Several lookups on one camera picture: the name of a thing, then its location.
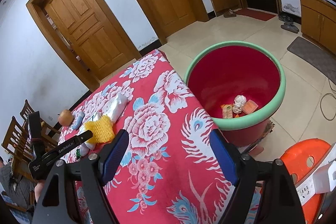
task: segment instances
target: red doormat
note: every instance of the red doormat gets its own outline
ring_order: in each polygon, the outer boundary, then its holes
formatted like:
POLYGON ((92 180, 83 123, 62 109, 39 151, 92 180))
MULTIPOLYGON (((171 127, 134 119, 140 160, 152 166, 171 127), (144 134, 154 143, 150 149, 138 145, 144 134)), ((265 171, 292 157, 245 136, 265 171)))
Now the red doormat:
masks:
POLYGON ((263 21, 268 21, 269 19, 275 17, 275 15, 260 12, 260 11, 251 10, 251 9, 248 9, 248 8, 240 9, 240 10, 236 11, 235 13, 237 15, 253 17, 253 18, 256 18, 256 19, 263 20, 263 21))

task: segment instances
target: red floral tablecloth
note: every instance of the red floral tablecloth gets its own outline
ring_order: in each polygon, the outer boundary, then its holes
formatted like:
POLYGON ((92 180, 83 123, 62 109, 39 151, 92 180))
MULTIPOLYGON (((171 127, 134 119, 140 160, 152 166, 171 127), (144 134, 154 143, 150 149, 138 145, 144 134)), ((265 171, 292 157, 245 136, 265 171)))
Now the red floral tablecloth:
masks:
MULTIPOLYGON (((104 113, 119 92, 130 102, 114 131, 127 130, 130 143, 104 190, 120 224, 217 223, 234 187, 210 148, 209 133, 217 128, 210 116, 154 50, 96 90, 73 111, 75 119, 79 111, 84 121, 104 113)), ((59 143, 77 133, 63 128, 59 143)), ((74 162, 75 149, 63 159, 74 162)), ((81 185, 76 182, 80 210, 84 222, 92 223, 81 185)), ((246 223, 253 223, 259 198, 256 190, 246 223)))

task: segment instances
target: gray mat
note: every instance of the gray mat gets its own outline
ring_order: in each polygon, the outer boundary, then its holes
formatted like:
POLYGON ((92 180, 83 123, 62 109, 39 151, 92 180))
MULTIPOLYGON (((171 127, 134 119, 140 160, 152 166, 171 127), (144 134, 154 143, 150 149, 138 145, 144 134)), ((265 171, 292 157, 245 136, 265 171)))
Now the gray mat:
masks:
POLYGON ((295 38, 287 50, 317 68, 336 85, 336 72, 330 71, 336 70, 336 58, 331 54, 302 37, 295 38))

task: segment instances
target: pair of shoes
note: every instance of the pair of shoes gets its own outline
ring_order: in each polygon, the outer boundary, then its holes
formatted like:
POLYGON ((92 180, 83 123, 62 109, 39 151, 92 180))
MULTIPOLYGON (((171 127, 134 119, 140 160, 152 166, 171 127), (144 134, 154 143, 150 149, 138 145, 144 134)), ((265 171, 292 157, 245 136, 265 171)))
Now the pair of shoes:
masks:
POLYGON ((294 19, 292 19, 290 16, 286 14, 280 14, 279 20, 284 21, 284 22, 294 22, 294 19))
POLYGON ((223 17, 236 17, 236 16, 237 16, 236 13, 231 9, 229 9, 223 14, 223 17))
POLYGON ((296 27, 293 22, 285 22, 283 25, 281 25, 281 28, 286 31, 293 32, 293 33, 299 32, 299 28, 296 27))

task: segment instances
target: person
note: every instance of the person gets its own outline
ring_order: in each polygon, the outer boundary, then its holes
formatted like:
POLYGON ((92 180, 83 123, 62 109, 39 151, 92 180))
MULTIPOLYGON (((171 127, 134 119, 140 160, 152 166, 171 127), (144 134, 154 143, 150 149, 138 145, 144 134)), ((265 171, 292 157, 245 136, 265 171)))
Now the person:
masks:
POLYGON ((30 192, 35 192, 35 199, 38 201, 44 185, 44 181, 34 183, 25 177, 19 180, 13 179, 11 163, 4 164, 2 157, 0 157, 0 183, 11 200, 24 209, 34 205, 30 203, 30 192))

